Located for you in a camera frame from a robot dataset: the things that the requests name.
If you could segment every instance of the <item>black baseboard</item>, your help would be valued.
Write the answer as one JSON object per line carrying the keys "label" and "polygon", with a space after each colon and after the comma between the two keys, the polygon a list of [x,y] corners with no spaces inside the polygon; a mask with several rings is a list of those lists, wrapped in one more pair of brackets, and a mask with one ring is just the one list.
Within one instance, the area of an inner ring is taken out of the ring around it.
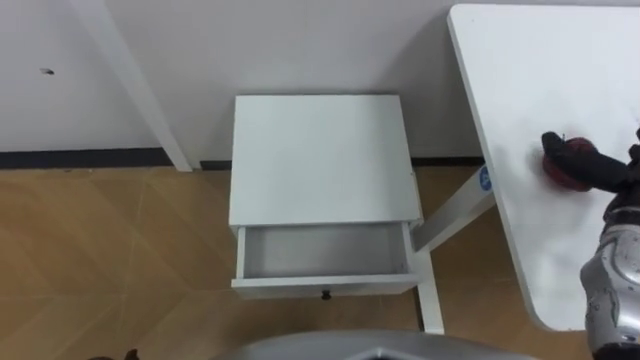
{"label": "black baseboard", "polygon": [[439,158],[411,158],[413,167],[422,166],[480,166],[484,165],[482,156],[459,156]]}
{"label": "black baseboard", "polygon": [[[422,166],[480,166],[484,164],[481,156],[467,157],[438,157],[411,158],[413,167]],[[200,167],[205,171],[231,170],[231,161],[200,161]]]}
{"label": "black baseboard", "polygon": [[173,166],[162,148],[0,153],[0,169],[74,169]]}
{"label": "black baseboard", "polygon": [[200,168],[203,171],[231,170],[231,160],[207,160],[200,161]]}

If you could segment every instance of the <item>table leg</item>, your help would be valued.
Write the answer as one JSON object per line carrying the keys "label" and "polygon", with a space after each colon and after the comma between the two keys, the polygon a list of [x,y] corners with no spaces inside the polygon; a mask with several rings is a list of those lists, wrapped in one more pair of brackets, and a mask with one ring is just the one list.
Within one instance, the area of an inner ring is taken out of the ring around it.
{"label": "table leg", "polygon": [[419,251],[428,245],[434,250],[494,204],[489,173],[483,166],[414,231],[414,249]]}
{"label": "table leg", "polygon": [[486,166],[481,167],[413,233],[414,266],[420,276],[418,300],[424,331],[444,334],[431,251],[495,204]]}

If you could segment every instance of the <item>table top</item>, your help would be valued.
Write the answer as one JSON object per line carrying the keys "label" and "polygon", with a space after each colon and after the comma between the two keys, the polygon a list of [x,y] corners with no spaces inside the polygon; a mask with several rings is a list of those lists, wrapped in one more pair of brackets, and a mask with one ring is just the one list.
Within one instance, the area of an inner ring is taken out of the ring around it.
{"label": "table top", "polygon": [[584,136],[628,160],[640,126],[640,9],[456,5],[449,28],[529,313],[550,329],[584,329],[579,271],[613,196],[549,184],[540,135]]}
{"label": "table top", "polygon": [[420,218],[398,96],[236,97],[230,225]]}

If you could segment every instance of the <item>open drawer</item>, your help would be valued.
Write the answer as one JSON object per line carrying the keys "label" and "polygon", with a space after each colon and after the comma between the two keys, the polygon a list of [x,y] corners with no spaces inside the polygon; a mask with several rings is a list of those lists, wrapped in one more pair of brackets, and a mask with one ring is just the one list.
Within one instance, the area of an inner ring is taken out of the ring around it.
{"label": "open drawer", "polygon": [[245,298],[398,294],[417,285],[409,225],[238,229],[236,279]]}

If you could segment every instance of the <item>wooden floor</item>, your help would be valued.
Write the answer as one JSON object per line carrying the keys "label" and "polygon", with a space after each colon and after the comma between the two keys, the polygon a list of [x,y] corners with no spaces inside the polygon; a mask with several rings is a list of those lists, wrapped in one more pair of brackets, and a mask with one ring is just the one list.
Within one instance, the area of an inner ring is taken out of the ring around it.
{"label": "wooden floor", "polygon": [[[425,215],[473,173],[421,168]],[[242,301],[229,290],[229,173],[171,168],[0,172],[0,359],[208,359],[320,329],[417,329],[400,296]],[[587,359],[583,333],[528,319],[497,211],[438,248],[450,335],[543,359]]]}

